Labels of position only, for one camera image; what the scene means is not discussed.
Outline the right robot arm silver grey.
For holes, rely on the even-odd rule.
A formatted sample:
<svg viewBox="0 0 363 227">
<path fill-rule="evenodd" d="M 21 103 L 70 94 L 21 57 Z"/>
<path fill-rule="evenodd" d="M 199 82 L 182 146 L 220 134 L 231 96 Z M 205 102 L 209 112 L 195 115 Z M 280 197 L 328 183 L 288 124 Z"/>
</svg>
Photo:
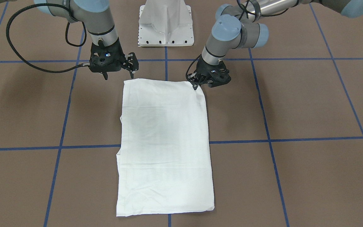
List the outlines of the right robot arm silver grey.
<svg viewBox="0 0 363 227">
<path fill-rule="evenodd" d="M 108 72 L 125 69 L 134 78 L 139 69 L 135 53 L 124 54 L 108 0 L 35 0 L 44 13 L 63 17 L 69 23 L 82 22 L 92 39 L 89 67 L 108 79 Z"/>
</svg>

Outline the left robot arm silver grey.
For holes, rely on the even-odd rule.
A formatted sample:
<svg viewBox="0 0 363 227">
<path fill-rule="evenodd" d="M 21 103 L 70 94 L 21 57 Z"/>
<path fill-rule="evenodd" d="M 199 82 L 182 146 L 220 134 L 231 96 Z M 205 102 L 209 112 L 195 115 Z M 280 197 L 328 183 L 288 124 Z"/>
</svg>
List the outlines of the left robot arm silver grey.
<svg viewBox="0 0 363 227">
<path fill-rule="evenodd" d="M 300 4 L 311 4 L 311 0 L 247 0 L 236 5 L 224 4 L 216 11 L 216 21 L 203 47 L 194 60 L 196 69 L 186 72 L 186 80 L 193 89 L 203 84 L 217 87 L 231 81 L 223 58 L 229 50 L 259 48 L 269 37 L 269 30 L 259 20 L 277 17 Z"/>
</svg>

